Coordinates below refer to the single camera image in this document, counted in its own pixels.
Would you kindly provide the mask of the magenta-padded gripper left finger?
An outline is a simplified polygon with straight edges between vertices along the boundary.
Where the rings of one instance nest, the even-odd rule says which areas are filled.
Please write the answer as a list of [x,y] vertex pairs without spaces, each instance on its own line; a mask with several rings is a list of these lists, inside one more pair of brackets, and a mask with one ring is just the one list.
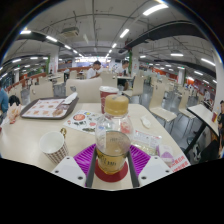
[[78,186],[91,188],[95,173],[96,145],[92,144],[74,157],[66,156],[52,171],[52,174]]

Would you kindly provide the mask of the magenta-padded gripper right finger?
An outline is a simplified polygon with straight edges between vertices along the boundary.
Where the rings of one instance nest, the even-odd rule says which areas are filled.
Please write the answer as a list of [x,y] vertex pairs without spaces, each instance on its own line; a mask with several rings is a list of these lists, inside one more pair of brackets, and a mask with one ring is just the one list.
[[159,156],[150,156],[133,145],[128,153],[128,163],[134,188],[143,187],[173,173]]

